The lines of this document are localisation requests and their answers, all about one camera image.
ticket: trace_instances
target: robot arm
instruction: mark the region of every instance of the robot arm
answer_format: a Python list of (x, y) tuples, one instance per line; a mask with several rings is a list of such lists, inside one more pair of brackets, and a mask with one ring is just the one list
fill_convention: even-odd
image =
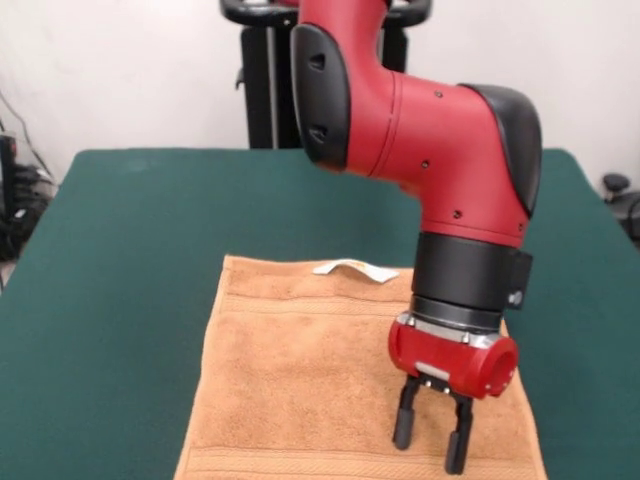
[(461, 473), (471, 401), (499, 396), (518, 361), (500, 335), (532, 259), (520, 251), (542, 155), (534, 106), (503, 87), (446, 85), (386, 70), (376, 55), (390, 0), (302, 0), (292, 33), (294, 102), (317, 165), (397, 183), (422, 207), (412, 301), (389, 352), (408, 374), (394, 440), (407, 448), (416, 382), (451, 394)]

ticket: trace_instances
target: screw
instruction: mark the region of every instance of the screw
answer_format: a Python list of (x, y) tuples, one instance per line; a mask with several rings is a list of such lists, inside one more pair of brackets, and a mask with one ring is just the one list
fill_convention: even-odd
[(517, 307), (522, 303), (523, 298), (524, 298), (524, 295), (520, 290), (518, 290), (517, 292), (509, 295), (509, 303)]

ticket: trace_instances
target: green table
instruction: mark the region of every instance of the green table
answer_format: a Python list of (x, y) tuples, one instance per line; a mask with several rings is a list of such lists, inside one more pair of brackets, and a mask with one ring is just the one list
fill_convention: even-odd
[[(0, 479), (170, 479), (223, 255), (410, 266), (418, 225), (297, 151), (80, 154), (0, 299)], [(508, 323), (549, 476), (638, 478), (640, 260), (563, 151), (526, 244)]]

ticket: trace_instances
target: brown towel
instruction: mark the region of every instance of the brown towel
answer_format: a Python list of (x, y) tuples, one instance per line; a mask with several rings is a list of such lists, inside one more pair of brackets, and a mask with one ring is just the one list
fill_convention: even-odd
[[(405, 375), (387, 335), (411, 271), (379, 285), (320, 263), (225, 259), (176, 480), (450, 478), (450, 397), (422, 388), (411, 448), (391, 442)], [(519, 375), (476, 402), (465, 476), (546, 478)]]

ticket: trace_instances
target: label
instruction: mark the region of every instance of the label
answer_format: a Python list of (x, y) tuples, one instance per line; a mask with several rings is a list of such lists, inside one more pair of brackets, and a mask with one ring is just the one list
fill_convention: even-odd
[(390, 268), (382, 268), (376, 267), (375, 265), (371, 265), (366, 262), (361, 262), (360, 260), (353, 260), (351, 258), (342, 258), (340, 260), (334, 260), (333, 262), (325, 263), (324, 265), (320, 265), (313, 269), (313, 273), (316, 275), (328, 275), (336, 267), (345, 266), (349, 268), (353, 268), (361, 273), (364, 273), (367, 277), (369, 277), (374, 282), (385, 283), (391, 280), (392, 278), (396, 278), (400, 273), (395, 270), (391, 270)]

